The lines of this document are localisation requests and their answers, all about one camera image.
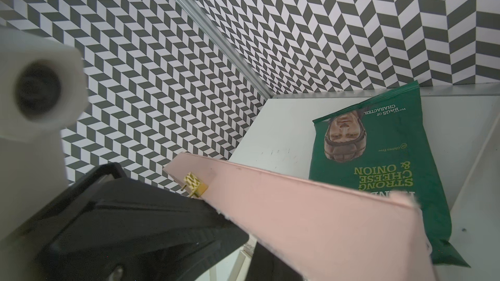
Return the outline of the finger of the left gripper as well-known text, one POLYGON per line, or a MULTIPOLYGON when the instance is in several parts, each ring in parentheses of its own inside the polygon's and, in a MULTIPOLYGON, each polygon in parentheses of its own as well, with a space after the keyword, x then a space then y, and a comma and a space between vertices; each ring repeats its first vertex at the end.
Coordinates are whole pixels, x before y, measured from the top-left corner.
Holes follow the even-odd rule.
POLYGON ((92 169, 1 241, 2 280, 195 280, 247 233, 206 202, 92 169))

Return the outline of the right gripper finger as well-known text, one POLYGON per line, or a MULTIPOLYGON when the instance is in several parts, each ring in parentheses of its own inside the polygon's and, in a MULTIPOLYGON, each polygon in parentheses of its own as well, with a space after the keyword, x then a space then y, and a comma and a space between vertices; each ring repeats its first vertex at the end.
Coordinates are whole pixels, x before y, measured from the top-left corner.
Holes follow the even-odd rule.
POLYGON ((246 281, 302 281, 303 277, 260 243, 256 244, 246 281))

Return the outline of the pink jewelry box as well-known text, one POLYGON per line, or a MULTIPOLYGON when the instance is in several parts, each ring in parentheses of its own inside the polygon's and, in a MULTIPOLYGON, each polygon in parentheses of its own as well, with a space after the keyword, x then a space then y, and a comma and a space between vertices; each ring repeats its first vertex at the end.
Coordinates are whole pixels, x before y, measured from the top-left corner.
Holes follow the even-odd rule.
POLYGON ((307 280, 433 280, 418 204, 182 153, 176 182, 307 280))

